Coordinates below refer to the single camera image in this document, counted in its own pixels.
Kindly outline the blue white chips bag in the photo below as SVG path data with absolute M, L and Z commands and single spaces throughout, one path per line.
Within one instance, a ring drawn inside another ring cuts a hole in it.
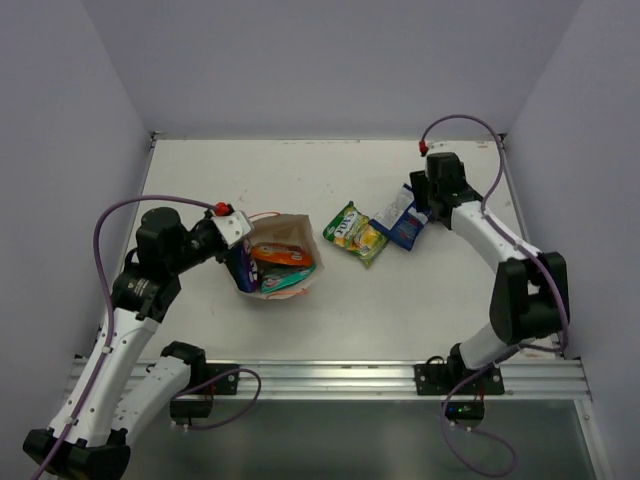
M 404 184 L 395 200 L 376 213 L 369 224 L 398 247 L 411 251 L 417 237 L 429 222 L 429 213 L 419 212 L 413 190 Z

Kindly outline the orange fruit candy packet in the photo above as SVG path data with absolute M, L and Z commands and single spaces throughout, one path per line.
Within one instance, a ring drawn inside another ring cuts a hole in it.
M 287 266 L 313 265 L 313 257 L 297 245 L 260 242 L 252 247 L 252 256 L 256 261 Z

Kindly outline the yellow green candy packet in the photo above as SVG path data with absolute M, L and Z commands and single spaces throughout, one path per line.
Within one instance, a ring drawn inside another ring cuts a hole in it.
M 370 268 L 388 244 L 388 238 L 370 224 L 353 201 L 347 203 L 322 232 L 323 238 Z

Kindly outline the white paper bag orange handles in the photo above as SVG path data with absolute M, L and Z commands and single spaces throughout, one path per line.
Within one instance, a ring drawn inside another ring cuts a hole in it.
M 308 292 L 323 271 L 310 218 L 261 212 L 249 217 L 251 233 L 227 265 L 238 292 L 262 300 L 285 300 Z

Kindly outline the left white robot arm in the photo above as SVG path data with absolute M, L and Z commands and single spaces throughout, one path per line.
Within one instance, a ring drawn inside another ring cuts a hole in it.
M 49 426 L 30 431 L 23 443 L 38 475 L 121 478 L 134 442 L 157 413 L 180 391 L 205 386 L 204 351 L 173 342 L 136 387 L 125 389 L 181 290 L 181 274 L 209 259 L 225 262 L 252 230 L 243 212 L 224 203 L 206 206 L 192 228 L 170 207 L 142 216 L 123 270 L 102 286 L 106 318 L 84 370 Z

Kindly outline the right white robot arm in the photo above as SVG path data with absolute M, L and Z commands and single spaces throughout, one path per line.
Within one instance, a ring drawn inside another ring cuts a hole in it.
M 543 351 L 538 339 L 557 334 L 556 349 L 563 351 L 570 323 L 564 257 L 539 250 L 499 221 L 468 183 L 456 154 L 428 154 L 425 169 L 410 180 L 417 208 L 465 240 L 494 273 L 488 323 L 452 348 L 445 369 L 449 387 L 470 391 L 481 380 L 481 368 L 521 349 Z

